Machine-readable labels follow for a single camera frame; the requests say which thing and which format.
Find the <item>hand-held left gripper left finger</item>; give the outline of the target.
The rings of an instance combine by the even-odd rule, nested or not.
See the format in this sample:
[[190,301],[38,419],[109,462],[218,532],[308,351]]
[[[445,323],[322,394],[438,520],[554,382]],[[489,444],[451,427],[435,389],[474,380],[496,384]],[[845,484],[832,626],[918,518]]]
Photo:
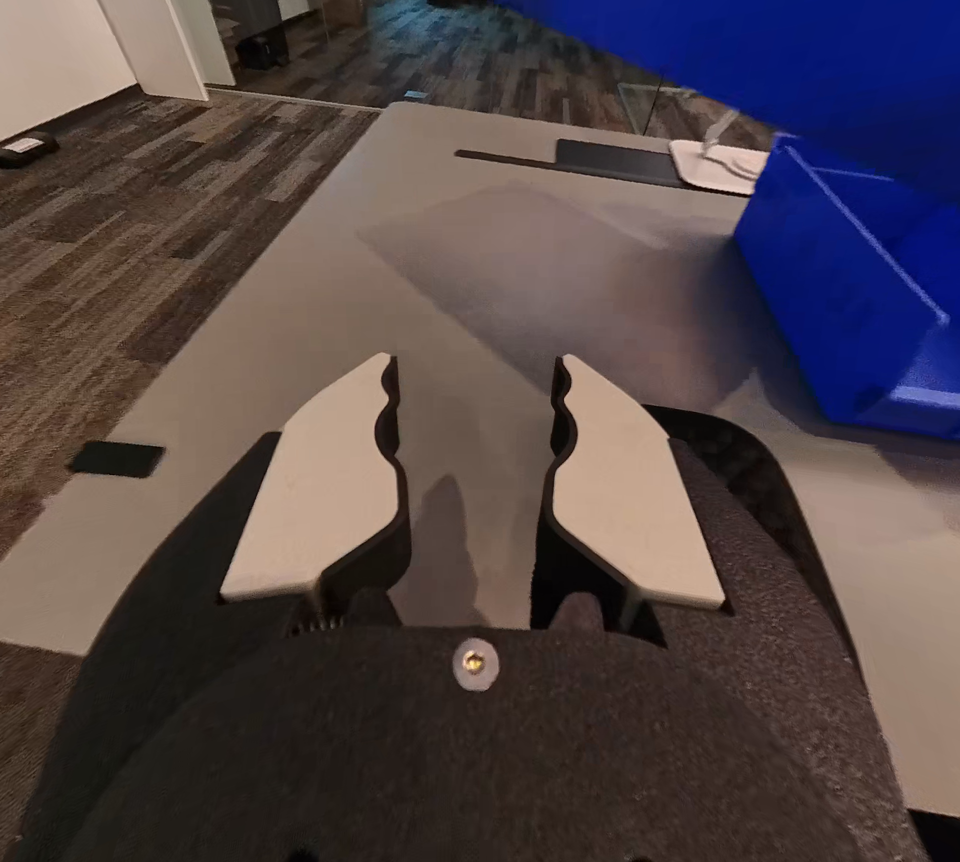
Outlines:
[[283,425],[223,578],[224,602],[293,595],[330,624],[358,592],[402,578],[412,539],[398,368],[378,352]]

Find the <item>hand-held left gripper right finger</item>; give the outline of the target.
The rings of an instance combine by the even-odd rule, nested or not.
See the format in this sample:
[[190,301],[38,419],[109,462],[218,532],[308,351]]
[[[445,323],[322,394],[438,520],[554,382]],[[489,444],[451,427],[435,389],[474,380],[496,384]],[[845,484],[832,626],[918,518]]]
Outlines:
[[571,354],[555,361],[550,403],[530,627],[546,629],[576,593],[596,599],[607,630],[658,630],[655,605],[721,611],[721,578],[656,417]]

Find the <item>small black desk flap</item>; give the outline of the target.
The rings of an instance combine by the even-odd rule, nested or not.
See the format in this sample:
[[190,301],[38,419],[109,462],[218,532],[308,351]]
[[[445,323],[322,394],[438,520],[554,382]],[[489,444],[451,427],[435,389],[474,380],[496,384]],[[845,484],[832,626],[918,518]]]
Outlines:
[[150,477],[165,454],[161,446],[108,440],[85,442],[66,464],[72,474],[95,474],[127,479]]

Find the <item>white board stand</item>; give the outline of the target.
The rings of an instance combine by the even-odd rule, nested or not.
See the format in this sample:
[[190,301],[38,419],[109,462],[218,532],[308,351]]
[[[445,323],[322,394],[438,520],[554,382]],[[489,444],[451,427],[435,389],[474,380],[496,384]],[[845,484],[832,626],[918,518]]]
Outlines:
[[706,129],[701,141],[668,141],[668,155],[682,183],[714,193],[753,196],[770,153],[720,143],[723,133],[739,115],[738,110],[726,109]]

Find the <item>small black device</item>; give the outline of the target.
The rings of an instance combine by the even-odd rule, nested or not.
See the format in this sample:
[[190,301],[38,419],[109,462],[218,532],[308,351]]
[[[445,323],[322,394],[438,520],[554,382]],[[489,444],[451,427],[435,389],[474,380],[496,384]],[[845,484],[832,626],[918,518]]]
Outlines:
[[17,170],[60,149],[52,134],[34,129],[1,142],[1,169]]

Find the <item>dark equipment case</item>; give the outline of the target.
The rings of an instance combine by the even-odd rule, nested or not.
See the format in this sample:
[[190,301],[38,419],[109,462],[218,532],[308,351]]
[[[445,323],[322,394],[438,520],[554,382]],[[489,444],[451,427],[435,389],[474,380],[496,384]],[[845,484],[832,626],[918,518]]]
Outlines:
[[231,63],[265,71],[290,63],[279,0],[208,0]]

